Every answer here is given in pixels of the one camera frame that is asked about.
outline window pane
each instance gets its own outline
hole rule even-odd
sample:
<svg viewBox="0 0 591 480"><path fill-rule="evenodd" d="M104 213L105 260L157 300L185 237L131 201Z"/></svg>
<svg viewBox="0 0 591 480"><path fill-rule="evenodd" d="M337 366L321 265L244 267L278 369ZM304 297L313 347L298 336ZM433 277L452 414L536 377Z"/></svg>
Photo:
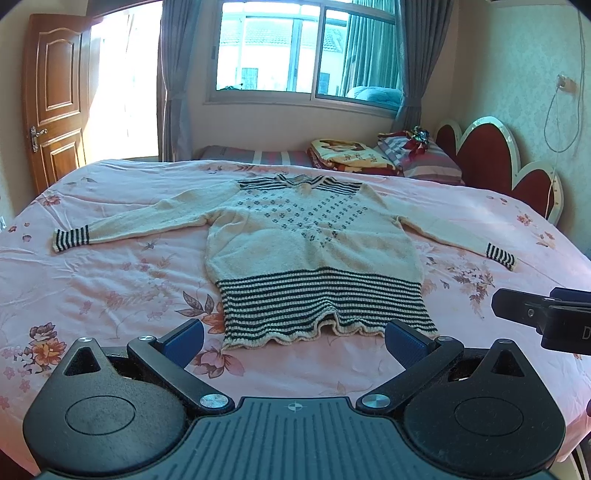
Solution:
<svg viewBox="0 0 591 480"><path fill-rule="evenodd" d="M329 12L316 93L398 109L401 92L396 89L394 25L349 14L345 14L345 21L331 20Z"/></svg>
<svg viewBox="0 0 591 480"><path fill-rule="evenodd" d="M244 2L222 10L217 89L312 91L320 9Z"/></svg>
<svg viewBox="0 0 591 480"><path fill-rule="evenodd" d="M300 58L297 69L296 92L311 93L316 58L318 22L304 21L301 28Z"/></svg>

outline sunlight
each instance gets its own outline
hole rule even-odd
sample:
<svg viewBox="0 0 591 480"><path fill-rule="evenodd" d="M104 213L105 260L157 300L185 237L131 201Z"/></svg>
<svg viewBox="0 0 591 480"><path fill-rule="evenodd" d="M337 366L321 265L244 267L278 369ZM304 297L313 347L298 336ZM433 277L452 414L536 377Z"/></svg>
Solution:
<svg viewBox="0 0 591 480"><path fill-rule="evenodd" d="M162 2L106 15L91 30L97 78L85 140L87 158L158 155L156 116Z"/></svg>

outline electrical cord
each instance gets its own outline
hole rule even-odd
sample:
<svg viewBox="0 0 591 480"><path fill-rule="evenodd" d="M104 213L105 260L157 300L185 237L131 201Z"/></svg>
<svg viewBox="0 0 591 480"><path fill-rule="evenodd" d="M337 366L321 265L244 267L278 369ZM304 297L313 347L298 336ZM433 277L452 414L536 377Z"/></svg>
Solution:
<svg viewBox="0 0 591 480"><path fill-rule="evenodd" d="M552 100L550 102L550 106L548 107L548 113L546 114L546 121L544 123L544 141L546 143L546 146L554 153L556 153L556 160L554 162L554 167L552 169L552 179L550 182L550 188L548 189L548 199L546 201L546 210L545 210L545 218L548 218L548 214L550 213L550 196L552 194L552 191L554 189L554 183L556 182L556 168L558 166L558 156L562 153L567 152L573 145L574 143L577 141L577 139L579 138L580 134L581 134L581 130L582 130L582 121L581 121L581 117L582 117L582 112L583 112L583 95L584 95L584 89L585 89L585 69L586 69L586 65L585 65L585 60L586 60L586 44L585 44L585 37L584 37L584 33L583 33L583 19L581 17L581 12L579 11L577 13L577 16L579 18L579 43L580 43L580 55L581 55L581 77L580 77L580 82L579 82L579 100L577 101L577 131L575 132L574 138L569 142L569 144L565 147L565 148L554 148L552 145L550 145L550 141L548 140L548 123L550 121L550 113L552 111L552 107L554 106L554 103L556 102L556 128L558 130L558 142L560 143L560 120L558 117L558 90L560 89L558 84L556 85L556 90L554 91L554 95L552 96Z"/></svg>

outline sweater sleeve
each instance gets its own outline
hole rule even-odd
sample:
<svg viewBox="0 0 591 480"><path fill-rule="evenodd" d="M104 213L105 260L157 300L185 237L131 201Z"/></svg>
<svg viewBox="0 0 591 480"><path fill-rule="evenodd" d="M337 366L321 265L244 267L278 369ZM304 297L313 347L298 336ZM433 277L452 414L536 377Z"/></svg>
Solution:
<svg viewBox="0 0 591 480"><path fill-rule="evenodd" d="M63 252L81 245L100 244L152 235L186 226L205 225L216 207L240 190L235 181L187 190L149 207L120 213L72 230L56 229L51 246Z"/></svg>
<svg viewBox="0 0 591 480"><path fill-rule="evenodd" d="M449 220L435 217L407 202L395 201L390 207L401 223L414 228L421 235L490 258L508 270L515 268L517 259L514 255Z"/></svg>

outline teal curtain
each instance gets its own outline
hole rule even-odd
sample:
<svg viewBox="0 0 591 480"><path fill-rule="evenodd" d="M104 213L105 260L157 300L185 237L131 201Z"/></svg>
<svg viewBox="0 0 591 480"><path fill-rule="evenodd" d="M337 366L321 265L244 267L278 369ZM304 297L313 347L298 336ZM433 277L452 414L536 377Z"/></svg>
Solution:
<svg viewBox="0 0 591 480"><path fill-rule="evenodd" d="M394 0L353 0L353 3L394 13ZM396 88L396 39L393 24L359 15L349 17L340 91L342 96L358 86Z"/></svg>

